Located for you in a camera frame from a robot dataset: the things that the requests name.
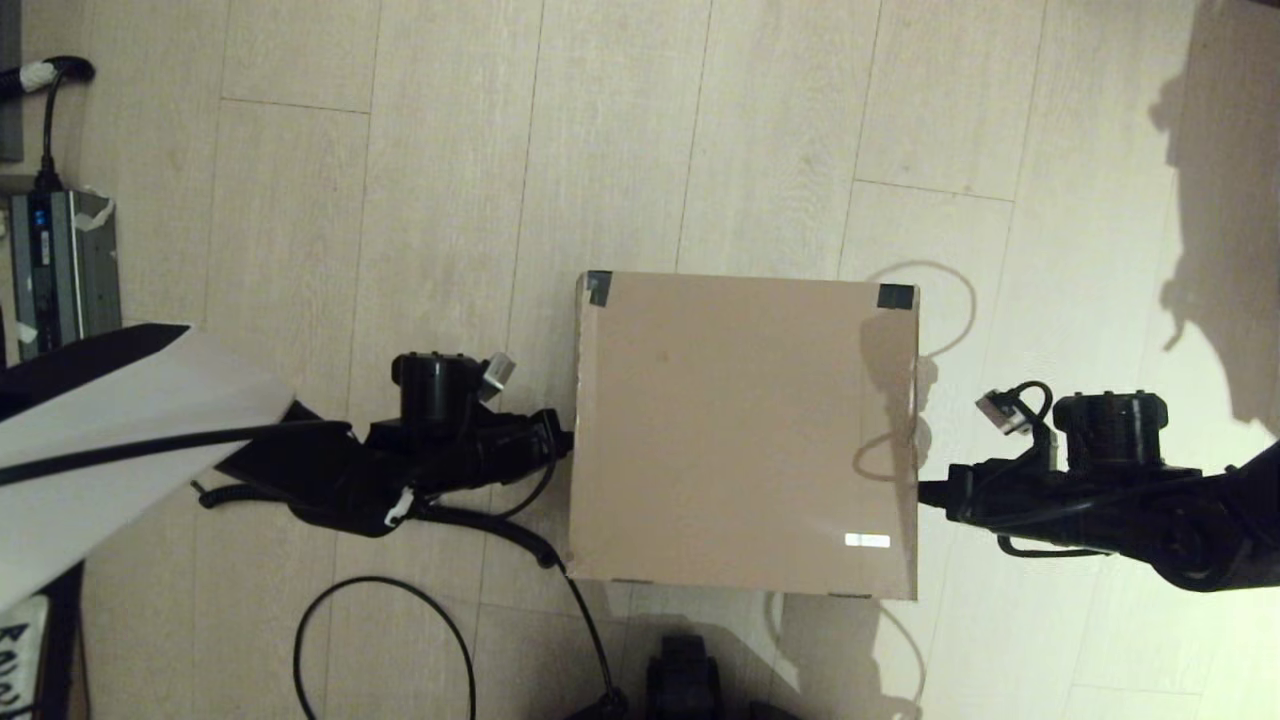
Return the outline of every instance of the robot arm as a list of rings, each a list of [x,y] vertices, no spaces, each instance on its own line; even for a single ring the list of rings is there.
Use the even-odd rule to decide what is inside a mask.
[[[1039,411],[1021,395],[1044,393]],[[1053,406],[1068,442],[1057,470],[1056,433],[1043,383],[992,391],[978,401],[1006,434],[1032,447],[1006,460],[951,465],[947,479],[920,483],[920,502],[947,519],[987,528],[1021,557],[1116,552],[1151,564],[1190,591],[1280,585],[1280,443],[1219,475],[1164,464],[1160,429],[1167,407],[1156,395],[1075,395]],[[1011,538],[1082,550],[1020,551]]]
[[[334,428],[256,439],[218,465],[244,486],[197,488],[201,503],[285,502],[306,523],[366,537],[385,536],[406,519],[466,525],[502,534],[544,568],[554,566],[558,559],[545,541],[497,521],[504,518],[435,505],[447,492],[508,484],[539,470],[549,477],[573,448],[573,434],[561,429],[556,410],[516,415],[481,404],[513,369],[500,354],[483,363],[435,352],[401,355],[392,364],[399,418],[374,423],[362,443]],[[282,423],[317,419],[294,402]]]

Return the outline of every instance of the electronic device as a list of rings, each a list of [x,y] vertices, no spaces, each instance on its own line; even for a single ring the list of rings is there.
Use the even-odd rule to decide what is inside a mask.
[[[122,325],[111,200],[64,190],[10,199],[22,360]]]
[[[1032,411],[1021,393],[1044,393]],[[1169,409],[1158,396],[1074,395],[1052,405],[1048,386],[992,391],[979,409],[1005,434],[1030,433],[1020,456],[951,465],[946,480],[920,483],[920,502],[947,519],[998,536],[1019,557],[1115,552],[1148,562],[1189,591],[1280,585],[1280,443],[1217,475],[1165,465],[1160,430]],[[1066,437],[1068,469],[1056,469],[1056,436]],[[1076,550],[1019,550],[1011,538]]]

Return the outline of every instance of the cable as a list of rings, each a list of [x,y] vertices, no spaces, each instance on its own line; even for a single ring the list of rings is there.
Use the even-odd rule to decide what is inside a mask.
[[[591,618],[591,611],[586,609],[586,601],[582,600],[582,593],[579,592],[577,583],[573,582],[573,578],[568,577],[568,569],[564,568],[564,562],[557,557],[556,566],[559,568],[561,574],[564,575],[564,582],[568,583],[568,589],[573,592],[573,600],[577,602],[577,609],[582,612],[582,620],[586,623],[586,632],[591,633],[591,644],[595,646],[595,657],[600,662],[600,675],[604,676],[604,694],[614,697],[616,689],[613,687],[613,674],[609,673],[609,659],[604,653],[604,643],[600,642],[600,633],[595,629],[595,620]]]
[[[1014,541],[1009,536],[996,536],[996,544],[1000,550],[1005,551],[1005,555],[1012,555],[1014,557],[1088,557],[1091,555],[1107,555],[1106,552],[1098,552],[1096,550],[1021,550],[1014,547]]]
[[[530,492],[529,496],[525,497],[525,500],[520,501],[515,507],[512,507],[511,510],[504,510],[502,512],[498,512],[494,515],[494,518],[497,518],[498,520],[509,520],[511,518],[515,518],[516,515],[522,512],[526,507],[532,505],[534,501],[543,495],[543,491],[547,489],[547,486],[552,483],[552,477],[556,474],[556,462],[557,459],[559,457],[559,448],[556,447],[556,433],[552,430],[550,427],[547,428],[547,445],[549,446],[548,455],[550,456],[552,461],[547,465],[547,470],[543,471],[543,478],[538,480],[536,486],[534,486],[534,491]]]
[[[504,510],[504,511],[498,512],[497,515],[494,515],[495,519],[498,519],[498,520],[509,520],[511,518],[515,518],[516,515],[518,515],[520,512],[522,512],[526,507],[529,507],[530,505],[532,505],[534,501],[538,500],[538,496],[543,495],[543,491],[547,489],[547,486],[549,486],[550,482],[552,482],[552,475],[556,474],[556,450],[554,450],[554,445],[556,445],[556,441],[552,441],[552,461],[550,461],[550,464],[547,465],[547,470],[543,473],[543,478],[540,480],[538,480],[536,486],[534,486],[534,491],[529,493],[529,497],[526,497],[525,500],[521,500],[520,503],[516,505],[515,507],[512,507],[511,510]]]
[[[1053,406],[1053,391],[1050,389],[1047,384],[1039,380],[1027,380],[1025,383],[1015,387],[1010,392],[1020,397],[1024,392],[1027,392],[1030,388],[1037,388],[1044,393],[1044,402],[1041,405],[1039,413],[1036,414],[1037,419],[1044,421],[1044,418],[1048,416],[1050,407]]]
[[[173,452],[177,450],[189,450],[192,447],[205,447],[210,445],[228,445],[264,439],[279,436],[315,432],[320,429],[351,429],[349,423],[339,420],[300,420],[294,423],[275,423],[271,425],[256,425],[251,428],[234,428],[228,430],[209,430],[202,433],[188,433],[182,436],[169,436],[163,438],[128,442],[79,452],[68,452],[54,457],[42,457],[29,462],[20,462],[8,468],[0,468],[0,487],[12,486],[46,475],[68,473],[93,465],[105,465],[146,455]]]
[[[349,578],[342,580],[340,583],[334,583],[329,589],[324,591],[311,605],[307,606],[306,612],[302,614],[302,620],[298,621],[298,632],[293,635],[293,692],[298,696],[298,703],[302,705],[302,712],[307,716],[307,720],[315,720],[316,714],[311,708],[311,703],[307,701],[307,692],[302,687],[302,635],[306,633],[307,624],[311,621],[311,615],[315,614],[320,603],[324,602],[329,596],[340,591],[342,588],[356,585],[356,584],[383,584],[390,585],[393,588],[399,588],[413,597],[421,600],[435,611],[436,615],[444,620],[444,624],[449,626],[449,632],[453,633],[453,639],[458,642],[458,650],[462,651],[462,661],[467,665],[467,717],[475,720],[476,717],[476,674],[475,667],[471,665],[471,651],[467,650],[466,641],[462,639],[462,632],[458,630],[457,624],[449,618],[440,603],[431,600],[431,596],[415,588],[413,585],[397,580],[394,578],[384,578],[381,575],[361,575],[358,578]]]
[[[243,483],[205,489],[205,486],[200,484],[197,480],[191,480],[191,487],[196,488],[196,493],[198,493],[196,496],[196,501],[200,502],[200,506],[206,510],[212,510],[214,507],[227,505],[228,502],[243,502],[248,500],[261,502],[284,502],[284,498],[282,497],[276,497],[265,489]]]
[[[995,518],[979,516],[975,518],[972,521],[972,524],[980,525],[988,529],[996,529],[996,528],[1010,528],[1014,525],[1034,525],[1037,523],[1048,523],[1052,520],[1061,520],[1062,518],[1079,515],[1080,512],[1087,512],[1089,510],[1093,510],[1094,507],[1101,507],[1103,505],[1115,505],[1116,502],[1123,502],[1133,497],[1140,497],[1143,495],[1176,489],[1184,486],[1213,482],[1217,479],[1219,479],[1217,475],[1188,475],[1185,478],[1165,480],[1162,483],[1137,486],[1119,492],[1096,495],[1093,497],[1087,497],[1084,500],[1079,500],[1076,502],[1073,502],[1070,505],[1064,505],[1061,507],[1051,507],[1047,510],[1033,510],[1030,512],[1018,512],[1014,515],[997,515]]]
[[[54,164],[54,102],[58,101],[58,88],[67,77],[69,65],[63,65],[54,76],[54,82],[49,85],[49,94],[45,96],[45,152],[40,156],[40,172],[36,173],[36,192],[61,192],[63,181],[58,177],[58,168]]]

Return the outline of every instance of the wooden floor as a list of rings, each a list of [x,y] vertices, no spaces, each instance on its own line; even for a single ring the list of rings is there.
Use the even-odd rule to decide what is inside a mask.
[[[573,413],[589,268],[923,288],[922,478],[1010,456],[972,401],[1028,378],[1170,404],[1170,462],[1280,430],[1280,10],[1243,0],[31,0],[84,53],[69,178],[119,201],[125,314],[193,322],[321,413],[396,414],[390,359],[488,355]],[[36,105],[28,113],[35,119]],[[526,518],[563,547],[568,477]],[[503,507],[527,486],[471,493]],[[96,716],[296,717],[294,624],[335,579],[438,597],[479,715],[556,719],[598,671],[554,574],[466,530],[337,536],[187,489],[95,551]],[[920,510],[920,601],[589,585],[632,697],[669,629],[733,708],[808,720],[1280,717],[1280,593],[1121,559],[1014,560]],[[462,717],[442,623],[337,597],[325,717]]]

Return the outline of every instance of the black tape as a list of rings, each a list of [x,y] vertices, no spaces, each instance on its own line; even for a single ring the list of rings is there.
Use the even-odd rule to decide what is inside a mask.
[[[876,301],[876,306],[890,310],[910,310],[915,306],[915,287],[881,283],[881,295],[879,300]]]
[[[586,273],[586,290],[591,292],[591,305],[604,307],[609,302],[611,284],[613,284],[613,273],[609,270],[589,270]]]

